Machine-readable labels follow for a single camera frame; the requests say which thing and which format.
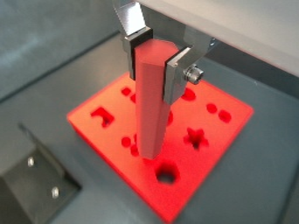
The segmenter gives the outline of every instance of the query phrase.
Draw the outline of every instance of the gray table surface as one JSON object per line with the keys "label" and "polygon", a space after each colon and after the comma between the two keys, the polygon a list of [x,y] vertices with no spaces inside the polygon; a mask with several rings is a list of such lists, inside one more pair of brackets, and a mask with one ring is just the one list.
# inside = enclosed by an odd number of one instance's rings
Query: gray table surface
{"label": "gray table surface", "polygon": [[[200,68],[255,114],[174,223],[276,223],[299,159],[299,101],[208,59]],[[162,223],[65,119],[126,71],[115,36],[0,104],[0,174],[31,149],[16,127],[23,122],[83,186],[55,224]]]}

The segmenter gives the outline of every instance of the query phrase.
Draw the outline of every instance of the red square block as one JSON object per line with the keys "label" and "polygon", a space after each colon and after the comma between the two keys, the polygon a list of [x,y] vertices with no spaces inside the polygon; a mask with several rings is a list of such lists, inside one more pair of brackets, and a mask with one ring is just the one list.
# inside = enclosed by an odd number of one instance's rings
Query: red square block
{"label": "red square block", "polygon": [[172,105],[162,153],[143,159],[136,148],[135,82],[126,73],[69,112],[68,120],[163,221],[172,222],[252,113],[207,81],[187,85]]}

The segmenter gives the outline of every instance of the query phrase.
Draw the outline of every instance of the screw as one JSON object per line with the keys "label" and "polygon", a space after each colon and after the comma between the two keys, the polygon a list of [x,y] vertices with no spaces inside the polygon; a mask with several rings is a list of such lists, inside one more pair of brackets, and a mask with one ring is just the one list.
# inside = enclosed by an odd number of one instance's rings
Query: screw
{"label": "screw", "polygon": [[33,167],[33,157],[28,157],[28,166]]}
{"label": "screw", "polygon": [[55,186],[52,189],[51,189],[51,196],[52,198],[56,200],[59,197],[60,197],[60,189],[57,186]]}
{"label": "screw", "polygon": [[184,72],[184,79],[194,85],[198,85],[202,80],[202,76],[203,71],[196,67],[195,64],[192,64]]}
{"label": "screw", "polygon": [[211,40],[210,40],[210,46],[214,46],[215,43],[216,43],[216,39],[215,38],[211,38]]}

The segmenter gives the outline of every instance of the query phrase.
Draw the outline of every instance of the hole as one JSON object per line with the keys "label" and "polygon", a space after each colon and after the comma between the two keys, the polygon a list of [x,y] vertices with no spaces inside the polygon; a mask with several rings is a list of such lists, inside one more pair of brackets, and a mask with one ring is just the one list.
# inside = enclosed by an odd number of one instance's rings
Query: hole
{"label": "hole", "polygon": [[207,104],[207,110],[210,113],[215,114],[218,112],[218,107],[215,104],[210,103]]}
{"label": "hole", "polygon": [[130,94],[131,94],[131,89],[128,88],[128,87],[124,87],[123,89],[121,89],[121,94],[124,95],[124,96],[128,96]]}
{"label": "hole", "polygon": [[191,102],[196,99],[196,95],[190,88],[186,88],[182,98],[188,102]]}
{"label": "hole", "polygon": [[136,95],[135,94],[131,95],[130,99],[134,103],[136,103]]}
{"label": "hole", "polygon": [[191,144],[192,148],[198,151],[202,145],[210,145],[208,140],[204,137],[203,129],[187,129],[188,135],[183,138],[187,144]]}
{"label": "hole", "polygon": [[219,119],[220,119],[224,123],[228,123],[230,120],[231,120],[230,112],[226,111],[226,110],[222,110],[222,111],[219,112]]}
{"label": "hole", "polygon": [[175,163],[163,163],[155,171],[155,176],[159,183],[172,185],[180,177]]}
{"label": "hole", "polygon": [[127,136],[123,137],[121,144],[123,144],[124,147],[130,147],[130,145],[131,145],[130,137],[127,137]]}
{"label": "hole", "polygon": [[167,121],[167,125],[171,125],[174,122],[174,112],[171,111],[170,115],[168,115],[168,121]]}
{"label": "hole", "polygon": [[138,157],[139,156],[139,151],[138,151],[138,148],[136,148],[136,145],[135,144],[131,146],[131,155],[134,157]]}
{"label": "hole", "polygon": [[100,116],[101,121],[101,127],[105,128],[108,125],[115,121],[115,117],[104,110],[104,108],[97,108],[92,113],[91,116]]}

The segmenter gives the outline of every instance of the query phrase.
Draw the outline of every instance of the metal clamp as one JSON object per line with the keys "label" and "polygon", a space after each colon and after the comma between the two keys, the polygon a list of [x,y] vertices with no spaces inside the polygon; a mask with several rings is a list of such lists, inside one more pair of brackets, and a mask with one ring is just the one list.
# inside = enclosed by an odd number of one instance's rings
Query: metal clamp
{"label": "metal clamp", "polygon": [[[146,26],[140,4],[134,0],[113,0],[120,20],[123,47],[127,52],[130,77],[136,79],[135,48],[154,37],[154,30]],[[184,42],[190,47],[182,49],[167,61],[164,67],[163,100],[168,104],[182,97],[187,81],[198,85],[203,71],[196,67],[196,60],[215,46],[216,40],[190,26],[186,26]]]}

